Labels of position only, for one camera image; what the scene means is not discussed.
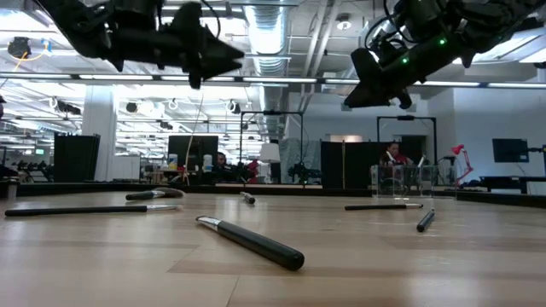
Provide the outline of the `black background rig frame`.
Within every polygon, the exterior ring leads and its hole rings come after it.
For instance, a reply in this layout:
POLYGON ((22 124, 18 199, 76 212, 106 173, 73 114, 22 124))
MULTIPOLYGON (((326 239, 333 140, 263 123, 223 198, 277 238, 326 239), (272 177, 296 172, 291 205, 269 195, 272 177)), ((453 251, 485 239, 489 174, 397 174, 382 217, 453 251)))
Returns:
POLYGON ((413 165, 418 165, 422 155, 428 159, 428 165, 434 165, 439 158, 438 121, 434 117, 379 116, 375 127, 377 165, 380 165, 380 157, 391 142, 399 144, 400 153, 412 159, 413 165))
POLYGON ((282 110, 244 111, 239 117, 237 160, 240 164, 258 164, 256 185, 279 188, 293 182, 288 168, 304 163, 303 114, 282 110), (267 164, 259 160, 263 143, 278 143, 280 163, 267 164))

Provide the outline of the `black background desk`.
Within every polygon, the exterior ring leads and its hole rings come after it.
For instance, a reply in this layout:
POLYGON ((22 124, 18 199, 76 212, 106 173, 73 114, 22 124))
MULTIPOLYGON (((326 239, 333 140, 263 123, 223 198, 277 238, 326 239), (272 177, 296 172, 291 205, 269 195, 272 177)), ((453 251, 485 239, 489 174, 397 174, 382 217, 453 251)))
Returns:
POLYGON ((519 190, 522 194, 528 194, 529 182, 546 182, 546 177, 512 177, 512 176, 492 176, 480 177, 481 186, 487 188, 488 192, 494 189, 519 190))

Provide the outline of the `red desk lamp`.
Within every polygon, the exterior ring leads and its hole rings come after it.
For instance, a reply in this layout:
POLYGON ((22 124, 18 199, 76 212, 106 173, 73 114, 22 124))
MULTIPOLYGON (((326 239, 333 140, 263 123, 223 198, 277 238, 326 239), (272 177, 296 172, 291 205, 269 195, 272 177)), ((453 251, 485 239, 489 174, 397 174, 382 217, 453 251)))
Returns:
POLYGON ((451 152, 456 157, 459 157, 461 155, 464 158, 464 162, 466 164, 466 167, 463 169, 462 174, 456 178, 456 186, 459 187, 462 183, 462 180, 473 171, 473 167, 468 156, 468 151, 465 149, 465 146, 463 144, 452 147, 451 152))

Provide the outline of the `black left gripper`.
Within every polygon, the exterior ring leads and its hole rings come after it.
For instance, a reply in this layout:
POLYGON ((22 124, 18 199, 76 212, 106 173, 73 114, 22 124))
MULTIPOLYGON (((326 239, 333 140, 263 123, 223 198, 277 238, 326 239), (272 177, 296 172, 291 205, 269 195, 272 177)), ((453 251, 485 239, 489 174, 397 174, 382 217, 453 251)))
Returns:
MULTIPOLYGON (((171 31, 179 39, 182 69, 189 75, 189 85, 198 90, 202 80, 202 65, 200 49, 202 43, 202 29, 200 17, 201 5, 197 2, 187 2, 180 6, 171 22, 171 31)), ((203 28, 206 34, 203 55, 203 78, 210 79, 231 72, 242 67, 242 64, 233 58, 243 58, 245 53, 216 38, 207 28, 203 28)))

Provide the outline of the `fluffy black powder brush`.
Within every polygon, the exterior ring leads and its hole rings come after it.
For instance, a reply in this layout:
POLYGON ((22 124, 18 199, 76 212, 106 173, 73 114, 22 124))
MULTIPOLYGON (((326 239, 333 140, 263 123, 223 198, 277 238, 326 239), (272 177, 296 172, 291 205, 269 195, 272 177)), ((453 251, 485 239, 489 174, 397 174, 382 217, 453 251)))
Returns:
POLYGON ((185 193, 175 188, 155 188, 148 191, 127 194, 125 199, 128 201, 151 200, 155 198, 183 198, 185 193))

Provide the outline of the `dark mounted monitor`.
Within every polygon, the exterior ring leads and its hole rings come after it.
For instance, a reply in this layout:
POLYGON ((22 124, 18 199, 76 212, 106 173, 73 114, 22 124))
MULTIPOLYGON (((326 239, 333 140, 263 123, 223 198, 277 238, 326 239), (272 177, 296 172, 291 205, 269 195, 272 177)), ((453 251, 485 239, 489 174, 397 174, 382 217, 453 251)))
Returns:
POLYGON ((526 139, 492 139, 493 157, 496 163, 528 163, 526 139))

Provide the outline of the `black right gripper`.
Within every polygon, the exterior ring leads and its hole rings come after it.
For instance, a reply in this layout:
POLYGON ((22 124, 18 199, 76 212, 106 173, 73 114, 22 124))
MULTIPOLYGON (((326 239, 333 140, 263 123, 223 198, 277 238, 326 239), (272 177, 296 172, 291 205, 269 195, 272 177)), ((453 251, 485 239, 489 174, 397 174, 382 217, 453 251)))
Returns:
POLYGON ((359 48, 351 53, 359 82, 345 98, 345 106, 389 107, 391 100, 397 99, 400 107, 409 107, 407 88, 426 82, 428 75, 449 65, 459 56, 459 43, 454 38, 436 36, 392 54, 389 61, 380 63, 369 49, 359 48))

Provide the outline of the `white background table lamp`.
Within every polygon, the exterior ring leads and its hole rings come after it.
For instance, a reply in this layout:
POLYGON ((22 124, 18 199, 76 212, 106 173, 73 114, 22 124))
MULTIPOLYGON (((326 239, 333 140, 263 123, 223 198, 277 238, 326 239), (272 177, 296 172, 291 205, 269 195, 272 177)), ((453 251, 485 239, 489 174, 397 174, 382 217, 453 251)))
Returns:
POLYGON ((280 148, 278 143, 263 143, 261 145, 259 160, 263 163, 280 163, 280 148))

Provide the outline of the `wide black partition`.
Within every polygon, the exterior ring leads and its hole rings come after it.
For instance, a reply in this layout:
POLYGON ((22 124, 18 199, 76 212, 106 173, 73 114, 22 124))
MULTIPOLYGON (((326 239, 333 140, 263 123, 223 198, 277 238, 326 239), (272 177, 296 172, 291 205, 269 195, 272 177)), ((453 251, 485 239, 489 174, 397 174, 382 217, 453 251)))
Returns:
POLYGON ((333 189, 372 189, 370 168, 378 158, 376 142, 322 142, 321 184, 333 189))

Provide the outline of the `black ceiling device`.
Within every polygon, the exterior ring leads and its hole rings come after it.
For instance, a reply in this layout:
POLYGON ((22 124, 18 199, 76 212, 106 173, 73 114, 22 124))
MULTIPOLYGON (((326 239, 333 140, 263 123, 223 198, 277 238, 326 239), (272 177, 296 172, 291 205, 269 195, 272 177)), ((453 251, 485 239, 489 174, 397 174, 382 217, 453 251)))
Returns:
POLYGON ((29 38, 14 37, 8 45, 8 53, 17 59, 27 59, 32 54, 29 38))

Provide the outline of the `short black pen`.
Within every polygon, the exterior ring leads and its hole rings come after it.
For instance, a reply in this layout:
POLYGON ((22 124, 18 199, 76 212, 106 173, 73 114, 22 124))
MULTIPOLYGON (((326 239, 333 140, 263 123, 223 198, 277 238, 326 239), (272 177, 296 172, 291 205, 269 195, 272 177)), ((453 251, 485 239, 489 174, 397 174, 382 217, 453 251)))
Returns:
POLYGON ((416 230, 420 233, 425 232, 430 226, 430 224, 432 223, 434 217, 435 217, 435 210, 431 209, 416 225, 416 230))

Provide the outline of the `black partition panel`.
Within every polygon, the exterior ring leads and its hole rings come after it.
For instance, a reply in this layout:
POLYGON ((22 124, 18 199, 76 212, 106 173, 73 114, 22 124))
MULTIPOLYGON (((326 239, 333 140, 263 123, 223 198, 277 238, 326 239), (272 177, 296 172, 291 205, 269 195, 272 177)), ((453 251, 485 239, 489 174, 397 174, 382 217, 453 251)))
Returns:
POLYGON ((101 137, 56 134, 54 137, 54 182, 95 180, 101 137))

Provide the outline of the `clear acrylic container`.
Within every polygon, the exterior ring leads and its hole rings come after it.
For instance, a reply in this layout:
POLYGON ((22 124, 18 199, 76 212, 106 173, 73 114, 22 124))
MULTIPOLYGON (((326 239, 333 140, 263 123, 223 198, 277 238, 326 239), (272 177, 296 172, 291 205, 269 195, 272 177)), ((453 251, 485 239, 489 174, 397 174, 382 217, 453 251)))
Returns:
POLYGON ((378 197, 432 196, 438 173, 433 165, 373 165, 370 168, 371 188, 378 197))

